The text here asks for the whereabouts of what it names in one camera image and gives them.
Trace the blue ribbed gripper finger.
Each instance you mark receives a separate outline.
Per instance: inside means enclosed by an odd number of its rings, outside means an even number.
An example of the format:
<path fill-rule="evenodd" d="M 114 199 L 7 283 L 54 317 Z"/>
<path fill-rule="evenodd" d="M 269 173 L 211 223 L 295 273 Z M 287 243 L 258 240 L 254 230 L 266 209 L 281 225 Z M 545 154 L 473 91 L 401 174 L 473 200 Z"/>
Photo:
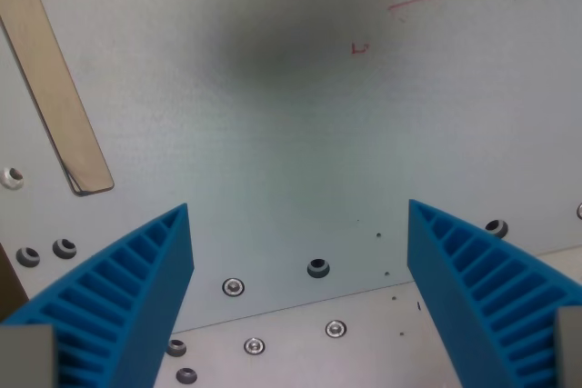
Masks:
<path fill-rule="evenodd" d="M 463 386 L 557 386 L 556 311 L 581 303 L 580 284 L 417 200 L 407 266 Z"/>
<path fill-rule="evenodd" d="M 151 387 L 194 270 L 180 204 L 79 264 L 5 324 L 55 329 L 60 387 Z"/>

